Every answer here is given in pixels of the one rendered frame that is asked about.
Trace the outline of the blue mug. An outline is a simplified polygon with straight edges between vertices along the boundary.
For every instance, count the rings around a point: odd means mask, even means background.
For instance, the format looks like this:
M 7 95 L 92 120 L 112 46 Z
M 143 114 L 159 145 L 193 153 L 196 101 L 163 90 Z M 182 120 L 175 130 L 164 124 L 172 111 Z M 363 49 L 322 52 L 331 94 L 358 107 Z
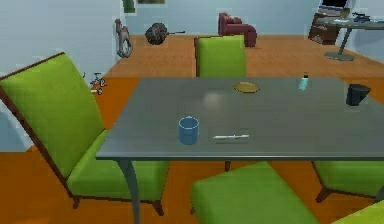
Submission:
M 198 141 L 199 120 L 187 116 L 178 122 L 179 141 L 184 145 L 193 145 Z

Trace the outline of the small toy bicycle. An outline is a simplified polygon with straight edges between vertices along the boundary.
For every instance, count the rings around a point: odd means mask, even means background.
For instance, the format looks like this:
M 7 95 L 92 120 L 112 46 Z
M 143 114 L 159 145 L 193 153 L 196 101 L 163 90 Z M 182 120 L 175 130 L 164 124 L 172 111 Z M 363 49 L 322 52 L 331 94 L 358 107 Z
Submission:
M 100 72 L 94 73 L 94 79 L 89 82 L 90 92 L 97 93 L 98 95 L 103 94 L 103 88 L 106 87 L 106 81 L 101 77 Z

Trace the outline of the brown shelf unit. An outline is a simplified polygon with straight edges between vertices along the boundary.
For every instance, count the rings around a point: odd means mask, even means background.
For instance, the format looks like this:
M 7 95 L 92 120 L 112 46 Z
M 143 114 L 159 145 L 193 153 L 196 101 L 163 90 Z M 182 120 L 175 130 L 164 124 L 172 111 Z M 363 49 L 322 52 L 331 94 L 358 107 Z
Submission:
M 335 26 L 319 25 L 316 23 L 319 18 L 325 17 L 325 14 L 314 14 L 308 39 L 322 45 L 334 45 L 336 43 L 340 29 Z

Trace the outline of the grey animal statue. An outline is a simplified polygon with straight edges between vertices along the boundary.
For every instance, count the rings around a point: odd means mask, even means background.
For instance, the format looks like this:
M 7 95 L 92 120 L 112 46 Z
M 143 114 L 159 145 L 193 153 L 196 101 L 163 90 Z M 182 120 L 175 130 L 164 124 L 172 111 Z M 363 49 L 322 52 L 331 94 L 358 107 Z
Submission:
M 127 26 L 123 26 L 120 19 L 115 20 L 116 33 L 118 36 L 117 54 L 121 58 L 129 58 L 133 51 L 133 46 L 130 42 L 130 34 Z

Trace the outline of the grey round pedestal table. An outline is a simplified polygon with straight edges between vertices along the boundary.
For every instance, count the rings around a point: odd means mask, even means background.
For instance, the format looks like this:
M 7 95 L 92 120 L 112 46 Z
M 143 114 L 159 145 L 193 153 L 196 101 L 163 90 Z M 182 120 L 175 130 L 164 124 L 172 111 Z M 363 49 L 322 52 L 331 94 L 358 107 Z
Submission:
M 317 25 L 333 26 L 336 28 L 345 29 L 345 35 L 342 40 L 338 52 L 326 52 L 324 56 L 328 59 L 338 61 L 353 61 L 354 56 L 344 54 L 344 48 L 350 36 L 350 33 L 356 29 L 362 30 L 384 30 L 384 20 L 378 21 L 366 21 L 366 22 L 355 22 L 353 19 L 339 19 L 336 17 L 324 17 L 316 20 Z

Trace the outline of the grey dining table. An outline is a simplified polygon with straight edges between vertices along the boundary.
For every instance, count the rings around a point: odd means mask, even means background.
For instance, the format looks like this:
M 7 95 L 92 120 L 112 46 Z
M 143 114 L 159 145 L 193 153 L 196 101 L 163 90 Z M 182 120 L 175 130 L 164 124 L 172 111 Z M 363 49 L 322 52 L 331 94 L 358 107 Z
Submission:
M 244 94 L 234 78 L 142 78 L 97 153 L 118 162 L 134 200 L 132 164 L 140 160 L 380 160 L 384 105 L 366 98 L 346 104 L 338 78 L 257 78 Z M 199 120 L 198 141 L 179 141 L 178 122 Z M 249 138 L 215 140 L 216 135 Z

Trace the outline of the dark television set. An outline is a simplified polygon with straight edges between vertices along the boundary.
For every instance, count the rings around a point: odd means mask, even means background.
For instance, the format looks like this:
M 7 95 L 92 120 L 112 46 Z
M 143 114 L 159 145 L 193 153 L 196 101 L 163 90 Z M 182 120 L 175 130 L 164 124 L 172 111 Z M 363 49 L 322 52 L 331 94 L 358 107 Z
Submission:
M 320 0 L 319 7 L 326 9 L 343 9 L 345 8 L 350 0 Z

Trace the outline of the black cup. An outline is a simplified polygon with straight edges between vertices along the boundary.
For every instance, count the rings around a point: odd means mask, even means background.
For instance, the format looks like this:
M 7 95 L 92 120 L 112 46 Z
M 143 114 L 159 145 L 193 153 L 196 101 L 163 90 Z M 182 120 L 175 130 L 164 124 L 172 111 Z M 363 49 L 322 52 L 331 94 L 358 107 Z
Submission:
M 370 93 L 371 89 L 362 84 L 350 84 L 346 96 L 346 104 L 358 106 L 362 100 Z

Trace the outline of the white pen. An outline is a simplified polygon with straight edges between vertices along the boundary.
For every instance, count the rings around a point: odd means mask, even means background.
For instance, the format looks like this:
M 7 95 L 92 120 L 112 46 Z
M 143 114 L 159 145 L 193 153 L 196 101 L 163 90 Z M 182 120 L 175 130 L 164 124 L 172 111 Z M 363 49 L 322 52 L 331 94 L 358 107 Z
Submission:
M 242 138 L 249 138 L 249 135 L 216 135 L 213 136 L 213 139 L 215 140 L 230 140 L 230 139 L 242 139 Z

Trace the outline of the green framed picture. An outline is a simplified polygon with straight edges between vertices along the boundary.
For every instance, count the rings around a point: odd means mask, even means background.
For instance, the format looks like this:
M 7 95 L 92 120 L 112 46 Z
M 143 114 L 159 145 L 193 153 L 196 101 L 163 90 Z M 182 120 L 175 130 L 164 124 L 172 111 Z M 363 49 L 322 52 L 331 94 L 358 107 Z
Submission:
M 125 13 L 135 13 L 135 0 L 122 0 Z

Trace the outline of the green upholstered chair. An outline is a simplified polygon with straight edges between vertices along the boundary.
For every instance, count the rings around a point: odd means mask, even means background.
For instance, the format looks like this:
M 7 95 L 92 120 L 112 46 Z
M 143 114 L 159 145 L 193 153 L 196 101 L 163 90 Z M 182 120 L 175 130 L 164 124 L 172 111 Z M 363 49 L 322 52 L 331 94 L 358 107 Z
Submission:
M 1 77 L 0 100 L 38 148 L 74 207 L 82 199 L 132 200 L 121 165 L 96 158 L 109 131 L 69 56 L 58 53 Z
M 199 224 L 320 224 L 267 162 L 196 181 L 191 203 Z
M 246 76 L 246 52 L 242 35 L 196 37 L 194 48 L 197 77 Z
M 333 193 L 384 200 L 384 161 L 312 161 L 321 184 L 316 202 Z

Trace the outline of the tan flat plate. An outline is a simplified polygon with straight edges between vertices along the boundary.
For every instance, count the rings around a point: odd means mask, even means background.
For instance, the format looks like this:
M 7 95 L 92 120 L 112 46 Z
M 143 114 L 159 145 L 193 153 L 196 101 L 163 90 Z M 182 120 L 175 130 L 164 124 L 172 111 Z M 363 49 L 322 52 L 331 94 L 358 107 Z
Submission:
M 238 82 L 233 85 L 233 88 L 241 93 L 256 93 L 260 87 L 251 82 Z

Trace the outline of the dark round ball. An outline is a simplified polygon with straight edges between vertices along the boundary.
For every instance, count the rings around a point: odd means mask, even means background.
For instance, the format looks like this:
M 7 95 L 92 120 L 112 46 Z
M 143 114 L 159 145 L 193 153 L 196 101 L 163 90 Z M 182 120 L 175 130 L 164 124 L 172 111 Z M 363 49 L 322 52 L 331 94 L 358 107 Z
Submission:
M 151 45 L 161 45 L 168 35 L 163 23 L 153 23 L 145 32 L 145 37 Z

